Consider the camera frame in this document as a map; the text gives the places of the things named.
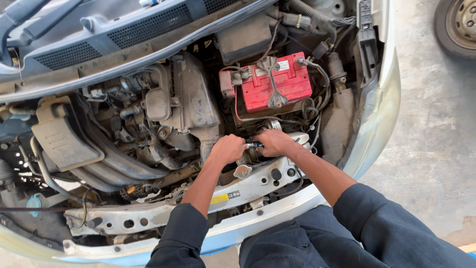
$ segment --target dark sleeve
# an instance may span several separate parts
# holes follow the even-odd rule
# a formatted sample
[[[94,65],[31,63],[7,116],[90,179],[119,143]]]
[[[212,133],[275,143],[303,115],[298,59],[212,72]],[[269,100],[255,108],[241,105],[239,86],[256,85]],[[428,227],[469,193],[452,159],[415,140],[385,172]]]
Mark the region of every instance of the dark sleeve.
[[[176,206],[146,268],[205,268],[200,250],[207,232],[207,219],[197,209],[188,203]]]
[[[390,267],[476,267],[476,259],[439,239],[401,205],[355,184],[334,205],[334,216],[365,250]]]

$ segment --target concrete floor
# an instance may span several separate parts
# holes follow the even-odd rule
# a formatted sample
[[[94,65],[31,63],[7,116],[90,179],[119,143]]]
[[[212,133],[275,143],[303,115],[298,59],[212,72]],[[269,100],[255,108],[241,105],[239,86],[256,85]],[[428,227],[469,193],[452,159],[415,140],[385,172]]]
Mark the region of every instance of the concrete floor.
[[[476,63],[453,60],[439,48],[433,32],[438,1],[394,1],[400,115],[360,182],[403,205],[438,237],[462,246],[476,242]],[[0,259],[7,268],[114,267],[39,262],[3,249]],[[234,247],[203,259],[208,268],[238,267]]]

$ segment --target car battery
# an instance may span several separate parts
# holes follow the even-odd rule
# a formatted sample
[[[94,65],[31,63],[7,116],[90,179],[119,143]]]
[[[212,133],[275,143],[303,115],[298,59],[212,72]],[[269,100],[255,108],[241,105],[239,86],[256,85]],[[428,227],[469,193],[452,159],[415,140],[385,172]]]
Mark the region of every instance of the car battery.
[[[304,59],[303,52],[278,58],[272,71],[276,89],[288,98],[285,105],[302,101],[312,94],[307,67],[298,64],[299,58]],[[256,64],[244,68],[251,74],[241,86],[246,110],[248,113],[268,110],[268,100],[273,93],[269,73]]]

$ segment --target car engine bay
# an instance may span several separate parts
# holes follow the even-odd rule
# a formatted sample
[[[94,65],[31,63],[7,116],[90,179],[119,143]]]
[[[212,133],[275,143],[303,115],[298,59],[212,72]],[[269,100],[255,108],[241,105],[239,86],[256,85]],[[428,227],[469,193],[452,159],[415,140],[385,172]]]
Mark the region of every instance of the car engine bay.
[[[281,129],[342,167],[360,84],[377,62],[363,70],[355,1],[305,2],[279,1],[134,72],[0,104],[1,207],[32,209],[3,211],[2,224],[62,251],[64,240],[98,247],[160,238],[229,134],[250,142]],[[382,44],[368,30],[365,54],[378,60]],[[310,184],[287,158],[249,148],[223,169],[209,227]]]

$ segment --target mechanic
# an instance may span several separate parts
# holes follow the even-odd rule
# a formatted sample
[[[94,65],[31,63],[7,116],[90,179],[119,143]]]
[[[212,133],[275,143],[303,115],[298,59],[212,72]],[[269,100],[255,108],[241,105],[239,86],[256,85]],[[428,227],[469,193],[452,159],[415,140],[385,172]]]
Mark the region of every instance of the mechanic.
[[[296,163],[332,208],[319,205],[246,238],[240,267],[476,267],[476,259],[437,238],[401,205],[357,183],[281,130],[266,130],[253,140],[264,144],[258,148],[264,156],[284,155]],[[244,143],[229,135],[213,146],[197,179],[171,212],[146,267],[205,266],[200,248],[213,191],[222,168],[247,149]]]

